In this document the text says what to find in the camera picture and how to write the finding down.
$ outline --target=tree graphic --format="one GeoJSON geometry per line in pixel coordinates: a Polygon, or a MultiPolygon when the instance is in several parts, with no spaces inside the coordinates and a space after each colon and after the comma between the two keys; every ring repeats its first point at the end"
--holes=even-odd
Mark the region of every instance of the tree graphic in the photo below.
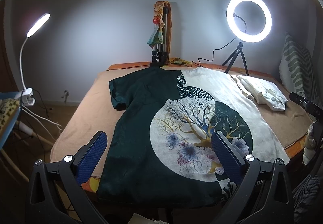
{"type": "Polygon", "coordinates": [[[252,151],[252,137],[247,123],[238,112],[222,102],[199,97],[184,97],[179,100],[168,100],[162,116],[154,120],[159,132],[166,137],[165,144],[170,149],[177,149],[177,163],[202,170],[207,164],[207,171],[223,174],[224,169],[212,150],[211,136],[221,131],[226,138],[236,145],[244,154],[252,151]]]}

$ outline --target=dark green sleeve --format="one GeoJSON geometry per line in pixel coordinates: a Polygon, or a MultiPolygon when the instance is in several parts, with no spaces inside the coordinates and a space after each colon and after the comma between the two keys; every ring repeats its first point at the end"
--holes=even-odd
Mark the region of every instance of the dark green sleeve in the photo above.
{"type": "Polygon", "coordinates": [[[144,68],[109,82],[111,102],[116,110],[125,110],[133,101],[136,93],[142,89],[160,68],[144,68]]]}

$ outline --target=green and white t-shirt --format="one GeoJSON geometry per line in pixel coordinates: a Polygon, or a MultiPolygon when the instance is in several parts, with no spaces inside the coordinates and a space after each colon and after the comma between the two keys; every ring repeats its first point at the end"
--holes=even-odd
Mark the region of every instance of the green and white t-shirt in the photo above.
{"type": "Polygon", "coordinates": [[[146,68],[109,82],[125,109],[110,145],[99,199],[150,207],[201,207],[235,188],[211,147],[220,130],[244,154],[289,158],[230,76],[207,68],[146,68]]]}

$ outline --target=silver screw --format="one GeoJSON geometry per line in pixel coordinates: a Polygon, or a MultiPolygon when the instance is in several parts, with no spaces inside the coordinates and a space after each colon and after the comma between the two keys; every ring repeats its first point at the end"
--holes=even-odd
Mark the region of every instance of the silver screw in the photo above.
{"type": "Polygon", "coordinates": [[[284,161],[281,158],[276,159],[277,163],[280,165],[284,164],[284,161]]]}
{"type": "Polygon", "coordinates": [[[72,159],[73,159],[73,157],[72,157],[72,156],[70,156],[70,155],[68,155],[68,156],[66,156],[66,157],[64,158],[64,161],[65,161],[65,162],[70,162],[72,159]]]}
{"type": "Polygon", "coordinates": [[[255,160],[255,158],[254,158],[254,156],[252,156],[252,155],[246,155],[246,157],[245,157],[248,161],[254,161],[255,160]]]}
{"type": "Polygon", "coordinates": [[[43,163],[43,160],[42,159],[38,159],[38,160],[36,160],[35,165],[40,165],[41,163],[43,163]]]}

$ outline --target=polka dot pattern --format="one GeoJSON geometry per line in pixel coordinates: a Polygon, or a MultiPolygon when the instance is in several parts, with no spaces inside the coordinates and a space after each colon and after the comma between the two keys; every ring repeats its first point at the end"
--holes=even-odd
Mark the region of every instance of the polka dot pattern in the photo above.
{"type": "Polygon", "coordinates": [[[180,96],[183,97],[200,97],[200,98],[204,98],[204,99],[213,99],[214,98],[207,93],[205,90],[200,89],[200,88],[196,88],[193,86],[186,86],[183,87],[186,84],[186,80],[182,75],[177,77],[177,89],[180,93],[180,96]]]}

